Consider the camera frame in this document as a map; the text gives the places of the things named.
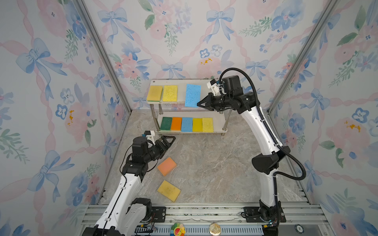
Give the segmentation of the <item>green scrub sponge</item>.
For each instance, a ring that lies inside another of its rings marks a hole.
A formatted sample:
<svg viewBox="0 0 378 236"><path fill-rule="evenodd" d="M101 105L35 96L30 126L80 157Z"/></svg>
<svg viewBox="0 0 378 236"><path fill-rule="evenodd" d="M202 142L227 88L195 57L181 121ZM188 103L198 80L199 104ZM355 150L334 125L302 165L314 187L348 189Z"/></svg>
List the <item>green scrub sponge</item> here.
<svg viewBox="0 0 378 236"><path fill-rule="evenodd" d="M173 118L172 117L163 117L160 124L160 130L162 131L170 131L172 125Z"/></svg>

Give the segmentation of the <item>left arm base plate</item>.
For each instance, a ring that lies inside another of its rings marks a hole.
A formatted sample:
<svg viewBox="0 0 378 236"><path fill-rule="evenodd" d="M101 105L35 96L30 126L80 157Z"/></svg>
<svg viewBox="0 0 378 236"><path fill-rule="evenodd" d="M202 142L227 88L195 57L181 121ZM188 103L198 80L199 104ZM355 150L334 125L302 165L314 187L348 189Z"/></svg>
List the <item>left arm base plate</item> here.
<svg viewBox="0 0 378 236"><path fill-rule="evenodd" d="M166 219L166 207L152 207L147 210L145 218L141 223L164 223Z"/></svg>

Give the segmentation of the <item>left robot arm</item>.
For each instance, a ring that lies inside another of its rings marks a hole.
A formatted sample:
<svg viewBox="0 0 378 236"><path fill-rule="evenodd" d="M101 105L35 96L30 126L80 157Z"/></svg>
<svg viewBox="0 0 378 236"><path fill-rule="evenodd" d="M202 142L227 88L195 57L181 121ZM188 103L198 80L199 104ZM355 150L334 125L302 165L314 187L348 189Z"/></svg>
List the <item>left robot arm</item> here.
<svg viewBox="0 0 378 236"><path fill-rule="evenodd" d="M130 154L125 154L120 167L121 179L108 207L93 227L87 227L83 236L134 236L137 226L152 218L152 202L136 195L149 163L158 161L175 142L174 136L155 139L151 131L133 139Z"/></svg>

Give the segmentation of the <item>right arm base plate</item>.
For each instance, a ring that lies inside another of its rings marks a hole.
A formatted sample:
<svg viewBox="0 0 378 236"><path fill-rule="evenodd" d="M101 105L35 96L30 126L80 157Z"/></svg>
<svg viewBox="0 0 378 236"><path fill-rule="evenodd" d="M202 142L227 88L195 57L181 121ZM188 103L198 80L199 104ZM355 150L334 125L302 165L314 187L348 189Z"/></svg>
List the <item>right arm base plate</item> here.
<svg viewBox="0 0 378 236"><path fill-rule="evenodd" d="M277 215L276 207L246 206L243 207L241 216L246 219L247 223L276 224L278 219L280 223L285 223L285 214L281 207L279 209L279 215Z"/></svg>

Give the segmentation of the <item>peach pink sponge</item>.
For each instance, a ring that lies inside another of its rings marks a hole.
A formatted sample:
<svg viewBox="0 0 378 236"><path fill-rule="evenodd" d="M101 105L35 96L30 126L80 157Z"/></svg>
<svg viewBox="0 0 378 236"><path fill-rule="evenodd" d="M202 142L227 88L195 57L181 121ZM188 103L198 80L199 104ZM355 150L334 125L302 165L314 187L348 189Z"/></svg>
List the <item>peach pink sponge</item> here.
<svg viewBox="0 0 378 236"><path fill-rule="evenodd" d="M174 170L177 167L176 162L171 158L167 158L165 161L163 161L157 169L159 172L165 177L167 176L172 170Z"/></svg>

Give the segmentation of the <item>blue sponge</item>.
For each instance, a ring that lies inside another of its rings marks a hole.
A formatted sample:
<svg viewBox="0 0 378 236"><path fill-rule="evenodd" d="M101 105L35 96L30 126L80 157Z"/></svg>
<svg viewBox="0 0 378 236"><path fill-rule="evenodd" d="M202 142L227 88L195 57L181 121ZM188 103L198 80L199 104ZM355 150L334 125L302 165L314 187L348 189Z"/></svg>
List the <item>blue sponge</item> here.
<svg viewBox="0 0 378 236"><path fill-rule="evenodd" d="M200 98L201 98L201 86L187 84L185 107L196 108L197 103L200 101Z"/></svg>
<svg viewBox="0 0 378 236"><path fill-rule="evenodd" d="M182 132L193 131L193 118L182 118L181 131Z"/></svg>

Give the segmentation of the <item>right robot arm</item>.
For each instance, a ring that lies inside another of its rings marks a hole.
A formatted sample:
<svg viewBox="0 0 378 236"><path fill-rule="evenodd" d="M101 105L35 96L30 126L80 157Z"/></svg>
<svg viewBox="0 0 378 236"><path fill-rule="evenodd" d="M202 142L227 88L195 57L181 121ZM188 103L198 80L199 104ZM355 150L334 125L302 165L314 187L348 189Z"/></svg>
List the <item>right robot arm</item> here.
<svg viewBox="0 0 378 236"><path fill-rule="evenodd" d="M274 173L286 152L290 151L289 147L282 146L277 140L264 117L257 95L253 91L245 93L238 76L230 76L218 81L213 79L207 83L207 87L211 92L197 103L198 107L217 112L237 111L247 122L260 147L261 153L252 158L252 165L259 172L261 186L259 209L246 211L244 217L247 219L259 217L268 225L277 226L283 221L284 214L278 200L277 180Z"/></svg>

